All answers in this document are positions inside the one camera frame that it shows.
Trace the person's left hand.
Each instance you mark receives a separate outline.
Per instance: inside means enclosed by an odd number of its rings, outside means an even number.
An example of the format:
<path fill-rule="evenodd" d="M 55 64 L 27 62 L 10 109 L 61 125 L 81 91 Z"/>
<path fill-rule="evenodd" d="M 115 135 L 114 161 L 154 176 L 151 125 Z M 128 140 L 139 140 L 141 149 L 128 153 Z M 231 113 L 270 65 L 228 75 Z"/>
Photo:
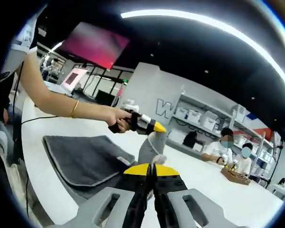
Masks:
<path fill-rule="evenodd" d="M 117 107 L 108 107 L 105 121 L 112 132 L 125 133 L 130 130 L 128 121 L 131 120 L 131 117 L 132 114 L 125 110 Z"/>

